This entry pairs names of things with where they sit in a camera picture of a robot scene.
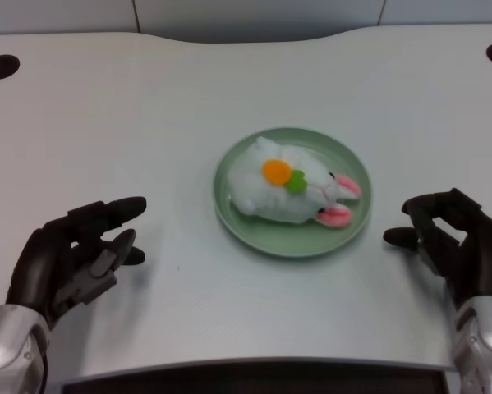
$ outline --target metal forearm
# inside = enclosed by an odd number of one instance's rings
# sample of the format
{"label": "metal forearm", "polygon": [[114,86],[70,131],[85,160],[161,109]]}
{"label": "metal forearm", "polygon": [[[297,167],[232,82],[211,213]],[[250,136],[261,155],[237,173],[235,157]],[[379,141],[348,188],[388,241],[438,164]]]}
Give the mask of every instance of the metal forearm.
{"label": "metal forearm", "polygon": [[39,313],[19,305],[0,305],[0,394],[37,392],[49,333]]}
{"label": "metal forearm", "polygon": [[471,298],[458,311],[452,357],[463,394],[492,394],[492,296]]}

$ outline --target green leaf decoration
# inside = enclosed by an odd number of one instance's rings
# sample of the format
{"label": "green leaf decoration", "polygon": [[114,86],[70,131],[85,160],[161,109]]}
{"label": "green leaf decoration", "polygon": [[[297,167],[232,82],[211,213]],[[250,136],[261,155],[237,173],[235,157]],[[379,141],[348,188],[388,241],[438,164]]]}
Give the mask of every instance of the green leaf decoration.
{"label": "green leaf decoration", "polygon": [[293,170],[292,177],[284,186],[290,193],[301,193],[306,190],[308,182],[304,180],[304,172],[301,170]]}

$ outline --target pink ear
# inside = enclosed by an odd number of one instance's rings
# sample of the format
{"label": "pink ear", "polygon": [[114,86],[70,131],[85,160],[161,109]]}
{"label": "pink ear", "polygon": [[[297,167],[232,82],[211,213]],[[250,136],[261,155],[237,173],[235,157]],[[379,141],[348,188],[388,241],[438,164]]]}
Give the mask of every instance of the pink ear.
{"label": "pink ear", "polygon": [[348,190],[352,191],[354,195],[356,195],[357,197],[360,197],[361,196],[361,188],[359,187],[359,185],[357,183],[355,183],[355,181],[350,178],[349,176],[345,176],[345,175],[336,175],[335,176],[335,179],[337,180],[337,183],[340,185],[340,186],[344,186],[345,188],[347,188]]}
{"label": "pink ear", "polygon": [[325,226],[345,227],[352,222],[352,211],[348,208],[330,208],[319,213],[315,219]]}

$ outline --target bunny ear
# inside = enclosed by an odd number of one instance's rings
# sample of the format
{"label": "bunny ear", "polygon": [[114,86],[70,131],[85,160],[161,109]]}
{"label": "bunny ear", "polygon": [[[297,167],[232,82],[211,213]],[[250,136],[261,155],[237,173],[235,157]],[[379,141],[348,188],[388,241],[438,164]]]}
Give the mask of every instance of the bunny ear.
{"label": "bunny ear", "polygon": [[317,213],[315,220],[328,227],[345,227],[352,222],[352,211],[342,204]]}
{"label": "bunny ear", "polygon": [[335,177],[339,187],[340,199],[358,199],[361,197],[361,188],[349,176],[337,175]]}

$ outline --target stuffed toy rabbit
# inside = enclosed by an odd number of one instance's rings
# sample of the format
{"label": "stuffed toy rabbit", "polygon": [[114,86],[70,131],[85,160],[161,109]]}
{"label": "stuffed toy rabbit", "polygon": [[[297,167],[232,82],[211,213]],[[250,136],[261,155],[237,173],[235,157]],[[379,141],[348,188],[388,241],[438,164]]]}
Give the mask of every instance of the stuffed toy rabbit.
{"label": "stuffed toy rabbit", "polygon": [[231,201],[241,213],[278,222],[314,219],[329,227],[350,224],[339,199],[358,199],[359,186],[334,175],[305,149],[259,137],[228,173]]}

